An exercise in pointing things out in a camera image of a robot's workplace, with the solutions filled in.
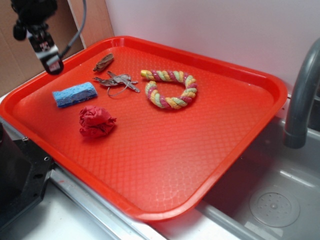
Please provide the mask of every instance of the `sink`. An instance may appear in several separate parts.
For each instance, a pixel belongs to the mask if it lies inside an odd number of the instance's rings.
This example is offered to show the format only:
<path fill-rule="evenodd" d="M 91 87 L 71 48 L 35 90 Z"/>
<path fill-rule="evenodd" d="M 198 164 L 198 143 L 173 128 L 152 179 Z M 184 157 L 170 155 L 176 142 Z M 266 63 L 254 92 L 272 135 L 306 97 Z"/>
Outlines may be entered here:
<path fill-rule="evenodd" d="M 259 239 L 320 239 L 320 134 L 287 148 L 284 124 L 275 117 L 203 201 Z"/>

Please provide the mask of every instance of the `rope toy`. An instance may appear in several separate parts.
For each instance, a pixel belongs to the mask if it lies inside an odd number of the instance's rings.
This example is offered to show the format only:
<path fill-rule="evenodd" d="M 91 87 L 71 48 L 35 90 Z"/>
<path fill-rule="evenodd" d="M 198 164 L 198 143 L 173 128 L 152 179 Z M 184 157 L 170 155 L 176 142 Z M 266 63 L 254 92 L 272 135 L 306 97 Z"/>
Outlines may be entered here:
<path fill-rule="evenodd" d="M 148 71 L 142 70 L 141 76 L 150 80 L 145 86 L 147 98 L 156 106 L 162 109 L 181 109 L 186 107 L 196 97 L 196 79 L 183 71 Z M 178 97 L 165 97 L 160 95 L 155 81 L 178 82 L 185 85 L 185 90 Z"/>

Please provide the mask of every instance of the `red cloth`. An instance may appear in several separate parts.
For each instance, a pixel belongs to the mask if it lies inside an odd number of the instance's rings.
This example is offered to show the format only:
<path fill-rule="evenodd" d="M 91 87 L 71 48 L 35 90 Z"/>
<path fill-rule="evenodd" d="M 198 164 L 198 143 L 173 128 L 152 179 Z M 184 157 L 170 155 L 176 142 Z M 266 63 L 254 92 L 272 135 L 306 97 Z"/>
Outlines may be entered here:
<path fill-rule="evenodd" d="M 80 112 L 80 133 L 84 137 L 98 138 L 107 135 L 115 126 L 116 118 L 102 107 L 86 106 Z"/>

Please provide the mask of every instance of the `sink drain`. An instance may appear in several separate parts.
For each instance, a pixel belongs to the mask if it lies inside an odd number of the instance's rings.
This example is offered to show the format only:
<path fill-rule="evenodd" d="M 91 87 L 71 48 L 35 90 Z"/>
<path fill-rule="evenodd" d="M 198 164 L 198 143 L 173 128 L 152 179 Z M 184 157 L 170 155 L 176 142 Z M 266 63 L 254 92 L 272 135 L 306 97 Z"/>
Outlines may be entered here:
<path fill-rule="evenodd" d="M 259 222 L 276 228 L 289 226 L 300 213 L 297 199 L 277 186 L 256 191 L 251 196 L 249 205 Z"/>

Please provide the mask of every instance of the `plastic tray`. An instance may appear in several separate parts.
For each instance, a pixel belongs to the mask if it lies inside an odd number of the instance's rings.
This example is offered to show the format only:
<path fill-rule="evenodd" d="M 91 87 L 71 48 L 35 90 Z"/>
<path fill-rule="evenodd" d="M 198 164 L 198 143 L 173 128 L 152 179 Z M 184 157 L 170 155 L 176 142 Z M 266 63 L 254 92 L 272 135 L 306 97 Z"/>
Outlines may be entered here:
<path fill-rule="evenodd" d="M 126 89 L 109 97 L 92 80 L 108 78 L 106 71 L 93 72 L 108 53 L 114 61 L 107 70 L 131 75 L 140 93 Z M 287 99 L 285 85 L 272 75 L 129 36 L 100 41 L 64 64 L 63 74 L 43 73 L 11 92 L 0 115 L 63 168 L 144 222 L 194 207 Z M 197 80 L 196 98 L 184 109 L 158 108 L 144 93 L 141 70 L 188 72 Z M 53 91 L 85 82 L 94 84 L 98 97 L 57 107 Z M 158 90 L 179 96 L 184 86 L 163 82 Z M 80 135 L 79 112 L 87 105 L 117 118 L 108 136 Z"/>

